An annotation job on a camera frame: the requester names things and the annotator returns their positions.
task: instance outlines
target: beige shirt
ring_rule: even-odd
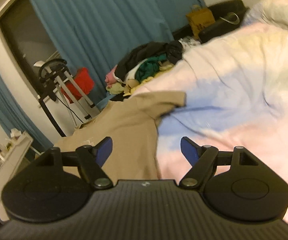
[[[83,145],[95,146],[109,136],[113,151],[102,169],[114,183],[119,179],[158,179],[156,126],[163,114],[184,106],[185,99],[184,92],[167,91],[109,101],[97,117],[55,146],[70,152]]]

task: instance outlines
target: black cable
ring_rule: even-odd
[[[49,111],[49,109],[47,108],[45,102],[44,102],[44,98],[40,98],[39,103],[41,105],[41,108],[44,110],[46,116],[48,117],[48,119],[51,121],[52,125],[55,127],[55,129],[58,131],[58,133],[62,136],[62,137],[66,137],[65,133],[63,132],[63,130],[61,129],[61,127],[58,125],[58,123],[55,121],[54,117],[52,116],[51,112]]]
[[[56,97],[57,97],[57,99],[58,99],[67,109],[69,109],[70,111],[72,111],[73,114],[75,114],[75,112],[74,112],[72,109],[70,109],[67,105],[65,105],[64,102],[63,102],[61,99],[59,99],[58,96],[56,96]],[[84,122],[77,116],[77,114],[75,114],[75,116],[76,116],[82,123],[84,123]]]

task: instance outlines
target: blue curtain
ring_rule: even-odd
[[[27,131],[34,139],[33,147],[40,152],[52,147],[52,143],[34,125],[8,90],[0,76],[0,125],[7,134],[12,128]]]
[[[185,15],[203,0],[30,0],[71,70],[89,69],[97,103],[105,97],[105,75],[135,47],[171,41],[187,25]]]

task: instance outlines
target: ribbed black surface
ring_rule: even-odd
[[[195,191],[173,181],[120,181],[96,192],[86,206],[59,222],[38,225],[10,221],[0,239],[43,240],[288,240],[281,220],[244,225],[210,211]]]

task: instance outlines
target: doorway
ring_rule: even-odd
[[[16,0],[0,17],[0,28],[18,65],[37,94],[44,87],[39,82],[37,61],[60,57],[38,19],[29,0]]]

